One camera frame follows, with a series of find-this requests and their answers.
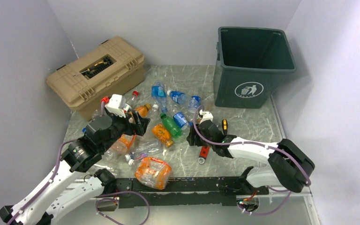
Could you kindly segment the blue label pepsi bottle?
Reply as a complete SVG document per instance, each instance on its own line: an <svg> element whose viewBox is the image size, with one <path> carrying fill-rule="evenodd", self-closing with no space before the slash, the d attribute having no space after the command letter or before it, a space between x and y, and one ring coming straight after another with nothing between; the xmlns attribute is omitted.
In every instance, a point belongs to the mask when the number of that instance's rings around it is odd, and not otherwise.
<svg viewBox="0 0 360 225"><path fill-rule="evenodd" d="M186 116L184 115L183 112L181 112L181 111L176 112L172 116L172 118L173 118L174 122L177 124L177 126L179 128L181 128L182 130L185 130L190 127L190 122L188 121L188 119L186 118Z"/></svg>

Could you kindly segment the crushed clear blue label bottle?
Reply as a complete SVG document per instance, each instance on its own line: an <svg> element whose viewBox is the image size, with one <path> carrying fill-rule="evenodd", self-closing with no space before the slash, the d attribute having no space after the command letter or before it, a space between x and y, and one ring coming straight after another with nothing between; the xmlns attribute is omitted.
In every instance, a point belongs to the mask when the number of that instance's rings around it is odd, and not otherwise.
<svg viewBox="0 0 360 225"><path fill-rule="evenodd" d="M128 163L130 161L137 161L145 157L163 152L164 145L159 140L142 143L128 154L125 154L125 159Z"/></svg>

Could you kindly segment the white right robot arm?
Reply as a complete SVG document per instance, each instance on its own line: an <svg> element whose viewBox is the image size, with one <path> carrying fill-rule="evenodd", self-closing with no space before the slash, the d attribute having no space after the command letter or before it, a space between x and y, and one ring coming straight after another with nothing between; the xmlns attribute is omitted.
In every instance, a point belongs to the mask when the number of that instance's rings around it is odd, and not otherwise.
<svg viewBox="0 0 360 225"><path fill-rule="evenodd" d="M246 158L265 164L250 166L239 177L240 190L250 195L262 186L283 186L300 193L311 185L313 161L291 140L256 142L228 134L228 122L219 129L211 120L192 125L186 140L190 146L208 146L225 158Z"/></svg>

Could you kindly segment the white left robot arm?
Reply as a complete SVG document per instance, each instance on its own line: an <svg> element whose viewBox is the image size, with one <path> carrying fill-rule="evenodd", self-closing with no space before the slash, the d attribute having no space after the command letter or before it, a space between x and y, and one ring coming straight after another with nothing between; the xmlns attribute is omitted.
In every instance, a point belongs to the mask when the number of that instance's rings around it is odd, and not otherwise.
<svg viewBox="0 0 360 225"><path fill-rule="evenodd" d="M123 134L143 136L149 123L150 118L135 110L121 116L107 112L95 117L83 136L63 143L67 148L59 149L52 171L25 198L0 209L0 218L8 225L36 224L59 194L100 161Z"/></svg>

